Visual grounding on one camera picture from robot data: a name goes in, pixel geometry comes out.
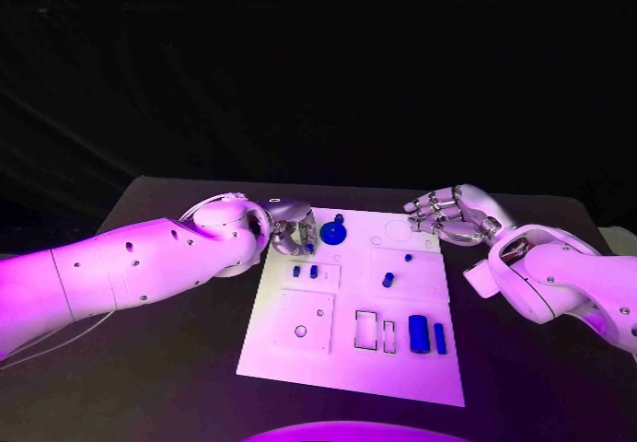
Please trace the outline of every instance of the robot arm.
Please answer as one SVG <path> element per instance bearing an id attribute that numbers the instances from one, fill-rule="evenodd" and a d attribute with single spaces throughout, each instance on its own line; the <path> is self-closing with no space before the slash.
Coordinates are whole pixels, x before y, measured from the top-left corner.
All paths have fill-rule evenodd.
<path id="1" fill-rule="evenodd" d="M 637 353 L 637 257 L 599 256 L 563 230 L 518 227 L 488 194 L 471 186 L 441 189 L 405 204 L 410 229 L 448 242 L 485 243 L 488 258 L 464 271 L 481 297 L 500 292 L 537 323 L 567 314 L 604 340 Z"/>
<path id="2" fill-rule="evenodd" d="M 213 276 L 245 272 L 259 263 L 271 237 L 279 252 L 311 253 L 310 205 L 278 199 L 261 204 L 226 193 L 178 221 L 161 218 L 0 261 L 0 360 L 70 322 L 157 302 Z M 299 245 L 291 237 L 295 222 Z"/>

